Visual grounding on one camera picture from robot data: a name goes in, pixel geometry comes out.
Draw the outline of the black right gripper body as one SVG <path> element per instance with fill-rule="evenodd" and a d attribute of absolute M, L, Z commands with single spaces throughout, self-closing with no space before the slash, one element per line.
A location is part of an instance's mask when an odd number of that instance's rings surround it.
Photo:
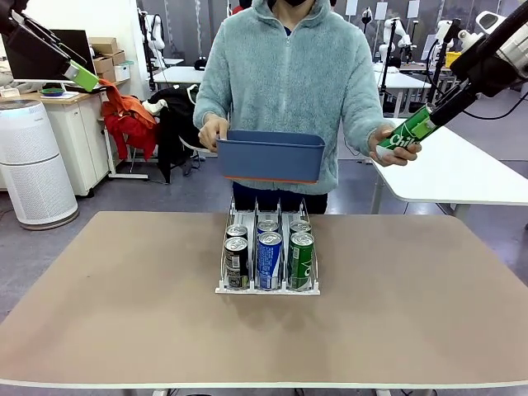
<path fill-rule="evenodd" d="M 460 90 L 467 95 L 482 93 L 494 97 L 504 89 L 516 87 L 522 83 L 519 71 L 497 54 L 481 54 L 480 47 L 485 39 L 477 40 L 461 53 L 450 70 L 460 82 Z"/>

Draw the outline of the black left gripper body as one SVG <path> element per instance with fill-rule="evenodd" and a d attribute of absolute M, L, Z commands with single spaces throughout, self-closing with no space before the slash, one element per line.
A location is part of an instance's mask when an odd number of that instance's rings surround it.
<path fill-rule="evenodd" d="M 12 33 L 19 21 L 15 16 L 22 17 L 26 10 L 27 0 L 0 0 L 0 30 L 2 33 Z"/>

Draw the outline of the person left hand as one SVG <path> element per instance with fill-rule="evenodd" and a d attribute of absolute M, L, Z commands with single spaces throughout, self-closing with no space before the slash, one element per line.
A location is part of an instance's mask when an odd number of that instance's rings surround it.
<path fill-rule="evenodd" d="M 376 147 L 380 141 L 392 134 L 393 129 L 392 126 L 382 125 L 369 137 L 370 158 L 383 167 L 406 166 L 408 162 L 415 161 L 417 155 L 422 151 L 420 144 L 410 144 L 406 148 L 396 148 L 392 153 L 380 157 L 376 152 Z"/>

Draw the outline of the person right hand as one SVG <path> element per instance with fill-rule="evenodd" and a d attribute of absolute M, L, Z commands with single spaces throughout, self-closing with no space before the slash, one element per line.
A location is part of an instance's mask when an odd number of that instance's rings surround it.
<path fill-rule="evenodd" d="M 226 139 L 229 122 L 215 114 L 208 113 L 199 132 L 200 143 L 212 153 L 218 152 L 218 141 Z"/>

